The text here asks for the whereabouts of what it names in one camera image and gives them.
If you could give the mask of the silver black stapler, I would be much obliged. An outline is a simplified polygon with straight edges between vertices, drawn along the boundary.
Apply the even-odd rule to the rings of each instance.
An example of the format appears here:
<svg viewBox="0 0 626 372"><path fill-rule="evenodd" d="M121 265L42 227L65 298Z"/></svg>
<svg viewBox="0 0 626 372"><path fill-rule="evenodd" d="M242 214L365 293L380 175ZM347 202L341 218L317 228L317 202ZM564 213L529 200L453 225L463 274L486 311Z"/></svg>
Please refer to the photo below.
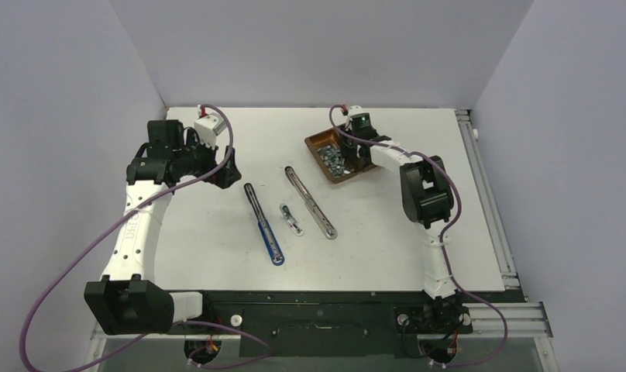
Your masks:
<svg viewBox="0 0 626 372"><path fill-rule="evenodd" d="M295 190L301 196L304 201L304 206L307 208L311 217L314 219L315 223L322 231L323 235L326 239L334 240L338 237L338 232L333 224L330 223L327 216L318 206L318 203L313 198L311 192L305 187L301 179L296 174L294 168L292 166L286 166L284 168L284 173L289 182L293 185Z"/></svg>

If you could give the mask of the brown plastic divided tray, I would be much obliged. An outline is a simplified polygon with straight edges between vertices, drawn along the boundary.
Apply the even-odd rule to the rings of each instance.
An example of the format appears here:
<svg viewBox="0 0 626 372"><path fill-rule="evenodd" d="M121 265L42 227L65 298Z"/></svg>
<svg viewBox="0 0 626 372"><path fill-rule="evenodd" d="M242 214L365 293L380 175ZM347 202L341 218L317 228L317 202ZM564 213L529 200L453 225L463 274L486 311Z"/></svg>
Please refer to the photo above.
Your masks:
<svg viewBox="0 0 626 372"><path fill-rule="evenodd" d="M342 152L341 136L334 129L308 136L304 144L332 184L340 184L376 168L358 157L346 157Z"/></svg>

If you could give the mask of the light blue staple box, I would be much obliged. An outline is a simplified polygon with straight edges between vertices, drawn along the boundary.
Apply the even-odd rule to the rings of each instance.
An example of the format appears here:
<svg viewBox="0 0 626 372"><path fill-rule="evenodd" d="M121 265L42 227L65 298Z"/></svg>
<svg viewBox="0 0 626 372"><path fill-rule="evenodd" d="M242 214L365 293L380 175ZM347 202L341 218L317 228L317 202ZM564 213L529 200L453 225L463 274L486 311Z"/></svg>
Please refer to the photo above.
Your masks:
<svg viewBox="0 0 626 372"><path fill-rule="evenodd" d="M291 210L288 205L282 203L279 207L280 212L283 216L284 221L288 224L289 228L293 231L296 236L303 236L304 230L301 228L299 222L292 215Z"/></svg>

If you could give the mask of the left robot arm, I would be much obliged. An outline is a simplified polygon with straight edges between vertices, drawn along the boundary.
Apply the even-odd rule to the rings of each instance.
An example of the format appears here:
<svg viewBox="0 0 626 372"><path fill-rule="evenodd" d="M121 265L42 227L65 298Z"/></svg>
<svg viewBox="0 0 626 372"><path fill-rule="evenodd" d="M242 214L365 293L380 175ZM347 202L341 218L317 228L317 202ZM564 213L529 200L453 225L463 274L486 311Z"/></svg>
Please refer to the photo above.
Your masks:
<svg viewBox="0 0 626 372"><path fill-rule="evenodd" d="M196 333L215 323L215 311L199 291L170 293L155 283L160 230L183 177L229 188L241 178L235 151L216 161L218 137L228 129L219 114L203 115L192 126L176 119L147 123L148 140L126 168L124 222L98 281L87 283L84 300L105 334L167 333L185 322Z"/></svg>

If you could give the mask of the blue stapler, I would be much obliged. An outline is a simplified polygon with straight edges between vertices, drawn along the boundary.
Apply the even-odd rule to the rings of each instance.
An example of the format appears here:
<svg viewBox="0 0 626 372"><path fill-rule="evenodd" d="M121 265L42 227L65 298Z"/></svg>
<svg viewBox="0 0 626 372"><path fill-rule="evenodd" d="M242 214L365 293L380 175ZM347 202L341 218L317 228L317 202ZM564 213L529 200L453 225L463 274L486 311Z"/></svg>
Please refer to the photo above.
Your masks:
<svg viewBox="0 0 626 372"><path fill-rule="evenodd" d="M252 184L245 183L243 185L243 189L249 201L249 204L252 207L253 213L256 216L257 226L263 238L263 242L266 246L270 261L275 266L280 266L284 264L285 258L283 252L281 251L276 236L274 235L268 219L262 210L259 199Z"/></svg>

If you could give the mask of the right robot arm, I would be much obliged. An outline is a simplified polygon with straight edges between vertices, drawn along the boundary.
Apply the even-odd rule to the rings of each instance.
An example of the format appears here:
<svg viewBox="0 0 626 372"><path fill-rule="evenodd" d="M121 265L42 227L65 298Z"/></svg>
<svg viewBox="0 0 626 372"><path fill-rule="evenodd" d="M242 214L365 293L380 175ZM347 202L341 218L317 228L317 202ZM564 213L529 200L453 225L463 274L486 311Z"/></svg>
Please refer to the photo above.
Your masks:
<svg viewBox="0 0 626 372"><path fill-rule="evenodd" d="M456 222L451 219L456 186L448 179L440 157L405 150L384 136L360 139L343 129L337 133L358 158L399 177L404 214L422 234L423 290L430 298L453 296L457 287L444 239L445 231Z"/></svg>

